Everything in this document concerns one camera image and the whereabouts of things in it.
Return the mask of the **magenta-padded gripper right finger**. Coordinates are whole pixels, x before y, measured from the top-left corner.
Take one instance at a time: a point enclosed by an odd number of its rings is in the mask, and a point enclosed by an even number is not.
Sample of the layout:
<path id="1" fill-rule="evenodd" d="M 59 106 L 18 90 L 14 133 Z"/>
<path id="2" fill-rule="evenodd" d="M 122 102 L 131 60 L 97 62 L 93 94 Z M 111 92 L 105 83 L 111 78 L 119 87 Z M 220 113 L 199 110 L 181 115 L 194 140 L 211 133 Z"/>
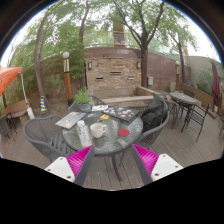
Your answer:
<path id="1" fill-rule="evenodd" d="M 144 185 L 182 169 L 182 166 L 169 155 L 158 155 L 136 144 L 132 145 L 132 155 Z"/>

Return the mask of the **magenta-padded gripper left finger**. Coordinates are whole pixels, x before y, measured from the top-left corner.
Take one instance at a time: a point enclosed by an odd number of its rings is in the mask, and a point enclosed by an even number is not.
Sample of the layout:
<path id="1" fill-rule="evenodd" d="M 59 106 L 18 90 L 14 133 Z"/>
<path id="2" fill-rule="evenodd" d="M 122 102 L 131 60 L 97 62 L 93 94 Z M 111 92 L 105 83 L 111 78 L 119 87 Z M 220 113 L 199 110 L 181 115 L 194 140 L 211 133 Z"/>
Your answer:
<path id="1" fill-rule="evenodd" d="M 94 154 L 94 148 L 90 145 L 68 158 L 58 157 L 46 168 L 46 171 L 75 183 L 78 186 L 82 186 Z"/>

